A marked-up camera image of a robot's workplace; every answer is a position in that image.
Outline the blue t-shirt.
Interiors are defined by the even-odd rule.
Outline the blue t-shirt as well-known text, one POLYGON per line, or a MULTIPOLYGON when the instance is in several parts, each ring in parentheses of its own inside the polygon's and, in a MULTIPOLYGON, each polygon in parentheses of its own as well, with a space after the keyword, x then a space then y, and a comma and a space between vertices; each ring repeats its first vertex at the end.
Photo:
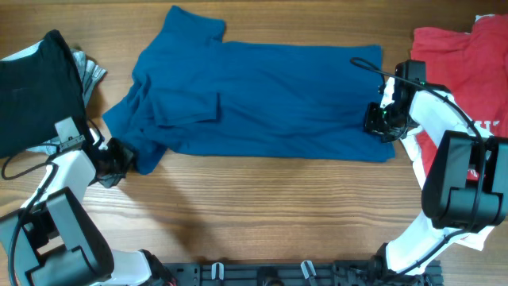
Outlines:
POLYGON ((222 20, 173 6, 140 54, 128 94, 104 113, 113 137, 151 173, 167 150, 199 156, 385 162, 394 148, 364 131, 382 63, 359 47, 224 41, 222 20))

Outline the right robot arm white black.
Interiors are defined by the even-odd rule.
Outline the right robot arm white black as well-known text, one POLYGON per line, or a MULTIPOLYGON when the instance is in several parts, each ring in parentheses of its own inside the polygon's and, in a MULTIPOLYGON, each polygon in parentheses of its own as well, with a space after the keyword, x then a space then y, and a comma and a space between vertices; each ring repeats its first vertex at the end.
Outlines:
POLYGON ((391 143, 422 128, 437 145, 421 189, 421 213, 371 260, 371 279, 406 283, 447 247, 501 224, 507 215, 507 139, 496 137, 457 105, 451 91, 426 79, 425 62, 406 60, 394 73, 353 58, 381 75, 380 103, 370 102, 364 131, 391 143))

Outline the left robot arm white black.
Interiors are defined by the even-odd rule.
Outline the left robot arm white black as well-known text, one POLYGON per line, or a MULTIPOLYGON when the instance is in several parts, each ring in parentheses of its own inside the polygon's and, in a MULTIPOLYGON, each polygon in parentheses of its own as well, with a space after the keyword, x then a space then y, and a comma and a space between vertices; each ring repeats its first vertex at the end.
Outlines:
POLYGON ((92 135, 67 117, 51 124, 58 152, 42 167, 43 180, 21 207, 1 218, 1 244, 12 285, 175 285, 171 271, 149 251, 111 249, 84 210, 86 189, 113 187, 133 154, 112 139, 92 135))

